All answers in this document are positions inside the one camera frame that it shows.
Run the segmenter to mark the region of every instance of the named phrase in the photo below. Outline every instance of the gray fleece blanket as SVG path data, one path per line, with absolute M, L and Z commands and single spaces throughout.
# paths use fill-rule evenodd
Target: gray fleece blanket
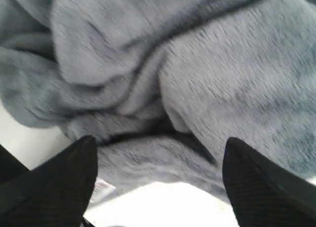
M 225 199 L 230 136 L 309 178 L 313 1 L 0 0 L 0 96 L 23 125 L 95 136 L 114 196 L 182 181 Z

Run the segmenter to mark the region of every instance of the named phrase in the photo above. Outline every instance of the white floor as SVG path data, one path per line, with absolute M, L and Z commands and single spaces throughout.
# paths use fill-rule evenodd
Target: white floor
M 0 104 L 0 144 L 28 168 L 42 164 L 69 141 L 58 128 L 30 129 Z M 187 184 L 155 183 L 86 212 L 96 227 L 237 227 L 230 206 Z

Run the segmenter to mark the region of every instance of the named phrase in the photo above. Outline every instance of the white label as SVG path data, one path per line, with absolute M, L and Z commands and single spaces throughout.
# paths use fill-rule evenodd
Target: white label
M 100 178 L 97 178 L 97 180 L 95 181 L 95 187 L 90 199 L 90 203 L 101 201 L 103 198 L 114 192 L 115 189 L 116 187 L 114 187 L 113 185 L 105 182 Z

